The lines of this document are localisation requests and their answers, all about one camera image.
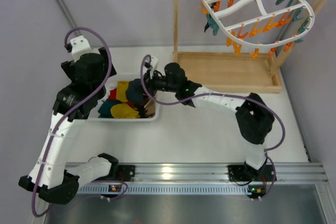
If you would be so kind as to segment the white round clip hanger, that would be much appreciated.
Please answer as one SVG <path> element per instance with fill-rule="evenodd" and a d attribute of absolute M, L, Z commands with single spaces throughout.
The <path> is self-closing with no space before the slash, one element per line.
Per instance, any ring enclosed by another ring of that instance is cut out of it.
<path fill-rule="evenodd" d="M 302 42 L 315 21 L 306 0 L 201 0 L 200 10 L 206 17 L 204 31 L 224 34 L 235 54 L 248 49 L 253 59 Z"/>

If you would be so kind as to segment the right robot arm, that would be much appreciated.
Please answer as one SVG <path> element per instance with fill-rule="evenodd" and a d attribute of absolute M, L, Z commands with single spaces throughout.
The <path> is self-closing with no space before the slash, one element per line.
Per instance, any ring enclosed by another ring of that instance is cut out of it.
<path fill-rule="evenodd" d="M 236 119 L 240 134 L 247 142 L 245 169 L 251 175 L 259 175 L 266 165 L 264 141 L 272 130 L 275 117 L 267 110 L 261 97 L 250 93 L 246 97 L 217 93 L 188 80 L 178 63 L 165 66 L 165 74 L 157 71 L 156 65 L 146 62 L 143 75 L 144 86 L 150 94 L 157 91 L 175 94 L 179 103 L 193 108 L 207 108 Z"/>

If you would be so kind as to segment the navy sock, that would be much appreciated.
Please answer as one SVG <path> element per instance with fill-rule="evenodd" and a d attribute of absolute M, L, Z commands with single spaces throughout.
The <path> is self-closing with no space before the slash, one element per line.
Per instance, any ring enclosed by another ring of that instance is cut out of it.
<path fill-rule="evenodd" d="M 127 100 L 132 103 L 143 104 L 145 102 L 144 90 L 140 79 L 130 81 L 125 94 Z"/>
<path fill-rule="evenodd" d="M 118 100 L 105 100 L 104 103 L 98 109 L 99 116 L 98 118 L 113 118 L 111 109 L 113 106 L 120 104 Z"/>

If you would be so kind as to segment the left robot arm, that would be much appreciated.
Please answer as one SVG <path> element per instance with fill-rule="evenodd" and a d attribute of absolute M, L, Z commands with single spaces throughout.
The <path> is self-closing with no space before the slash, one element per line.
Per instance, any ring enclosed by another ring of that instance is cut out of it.
<path fill-rule="evenodd" d="M 53 105 L 49 132 L 33 170 L 19 179 L 19 186 L 36 192 L 42 200 L 65 205 L 79 188 L 98 179 L 117 176 L 118 159 L 102 153 L 87 163 L 66 168 L 73 143 L 98 100 L 106 94 L 105 77 L 116 75 L 105 48 L 65 61 L 61 68 L 71 83 L 61 89 Z"/>

